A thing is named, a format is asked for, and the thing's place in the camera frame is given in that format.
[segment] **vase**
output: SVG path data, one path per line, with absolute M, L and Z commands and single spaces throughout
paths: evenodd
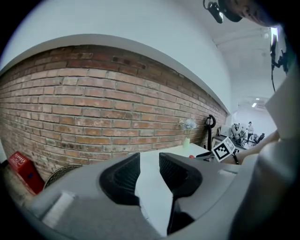
M 183 149 L 189 149 L 189 140 L 188 137 L 183 140 Z

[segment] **red object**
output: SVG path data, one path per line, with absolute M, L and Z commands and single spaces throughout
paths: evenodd
M 38 194 L 43 190 L 44 181 L 39 176 L 31 160 L 20 152 L 15 152 L 8 159 L 8 162 L 32 194 Z

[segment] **brick wall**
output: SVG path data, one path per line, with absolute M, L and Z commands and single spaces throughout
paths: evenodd
M 42 177 L 181 145 L 179 121 L 198 124 L 189 137 L 206 144 L 208 114 L 226 113 L 176 71 L 139 54 L 104 46 L 71 46 L 32 56 L 0 77 L 0 135 L 7 156 L 20 151 Z

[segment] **white flowers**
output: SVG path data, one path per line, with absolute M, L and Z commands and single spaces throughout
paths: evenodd
M 185 121 L 181 120 L 180 125 L 184 130 L 187 131 L 188 134 L 190 133 L 191 129 L 195 129 L 197 126 L 193 119 L 186 119 Z

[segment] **red fire extinguisher box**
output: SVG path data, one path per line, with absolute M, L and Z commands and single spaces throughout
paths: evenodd
M 32 194 L 38 194 L 43 190 L 44 181 L 31 160 L 17 151 L 7 161 Z

